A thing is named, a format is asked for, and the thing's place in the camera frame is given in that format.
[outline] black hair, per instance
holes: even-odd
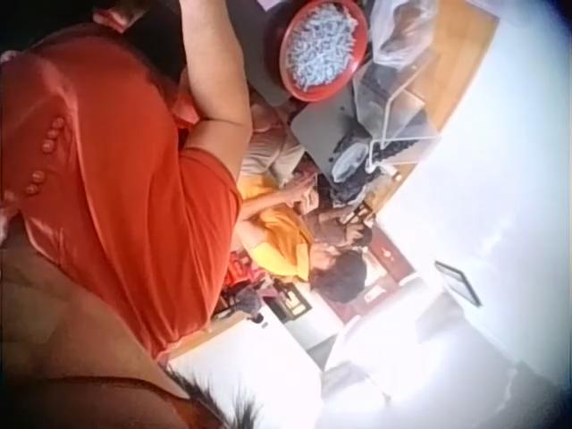
[[[372,242],[373,238],[372,229],[369,226],[363,224],[363,228],[359,230],[359,232],[361,232],[361,237],[359,237],[357,240],[354,240],[354,242],[350,244],[352,244],[353,246],[358,246],[360,248],[366,248]]]
[[[256,427],[258,409],[253,400],[245,400],[239,396],[235,401],[234,416],[228,418],[213,397],[210,386],[202,385],[194,378],[186,378],[169,366],[164,368],[164,371],[189,395],[189,398],[198,399],[213,410],[224,421],[225,427],[229,429],[254,429]]]
[[[355,250],[339,255],[333,267],[312,273],[312,289],[330,301],[347,303],[355,299],[366,286],[366,262]]]

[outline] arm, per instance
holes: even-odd
[[[281,190],[244,201],[240,209],[239,221],[246,221],[257,213],[266,210],[266,208],[278,206],[287,201],[287,196]]]
[[[181,0],[189,86],[202,121],[184,147],[199,147],[236,178],[252,121],[242,53],[224,0]]]
[[[252,216],[266,210],[266,208],[278,206],[279,204],[294,204],[304,201],[307,194],[312,192],[314,186],[314,176],[306,176],[294,179],[287,183],[282,189],[278,189],[271,194],[265,194],[248,199],[242,203],[239,220],[246,221]]]
[[[353,206],[331,208],[330,210],[325,210],[324,212],[320,213],[320,215],[318,215],[318,222],[324,223],[333,221],[335,219],[340,219],[345,215],[349,215],[354,210],[355,207]]]

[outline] plastic bag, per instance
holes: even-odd
[[[433,42],[437,0],[375,0],[370,17],[374,62],[396,69]]]

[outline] decorative button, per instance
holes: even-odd
[[[34,185],[33,183],[31,183],[30,185],[28,185],[26,187],[26,195],[36,195],[39,192],[39,187],[38,185]]]
[[[41,170],[36,170],[35,172],[32,173],[32,181],[34,183],[37,184],[44,183],[45,179],[46,179],[46,174]]]
[[[55,130],[61,130],[65,125],[65,119],[62,117],[57,117],[52,122],[52,128]]]
[[[51,139],[45,139],[44,143],[42,143],[42,152],[45,154],[51,154],[54,152],[55,149],[55,142]]]

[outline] orange satin blouse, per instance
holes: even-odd
[[[240,195],[213,156],[178,149],[172,88],[97,25],[16,55],[1,77],[4,212],[154,357],[202,328]]]

